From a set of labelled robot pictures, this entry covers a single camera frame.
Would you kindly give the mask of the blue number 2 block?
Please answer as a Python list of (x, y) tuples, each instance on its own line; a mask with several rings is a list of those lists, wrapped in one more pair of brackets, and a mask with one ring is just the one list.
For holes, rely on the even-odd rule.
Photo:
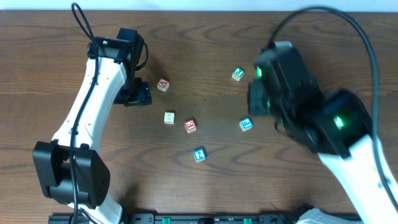
[(194, 158), (196, 162), (201, 162), (206, 159), (206, 152), (204, 148), (199, 148), (193, 152)]

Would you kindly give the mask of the red letter A block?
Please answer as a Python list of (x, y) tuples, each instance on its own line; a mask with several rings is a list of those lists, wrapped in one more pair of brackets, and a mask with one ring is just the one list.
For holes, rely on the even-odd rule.
[(167, 79), (160, 78), (157, 82), (157, 88), (162, 92), (166, 92), (169, 89), (170, 83)]

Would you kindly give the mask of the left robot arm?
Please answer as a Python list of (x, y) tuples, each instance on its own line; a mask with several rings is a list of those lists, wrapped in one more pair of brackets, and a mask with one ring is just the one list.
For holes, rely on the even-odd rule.
[(32, 157), (42, 193), (78, 207), (91, 223), (120, 223), (123, 209), (109, 194), (110, 171), (100, 158), (104, 126), (113, 105), (152, 103), (149, 84), (135, 76), (148, 51), (134, 29), (116, 38), (96, 37), (73, 106), (50, 142), (37, 142)]

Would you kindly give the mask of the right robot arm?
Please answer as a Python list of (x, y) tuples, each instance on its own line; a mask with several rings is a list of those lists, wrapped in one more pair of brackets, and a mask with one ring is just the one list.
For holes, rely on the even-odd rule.
[(396, 223), (397, 182), (362, 101), (345, 89), (323, 93), (290, 42), (260, 51), (254, 68), (249, 114), (273, 117), (288, 137), (316, 154), (363, 223)]

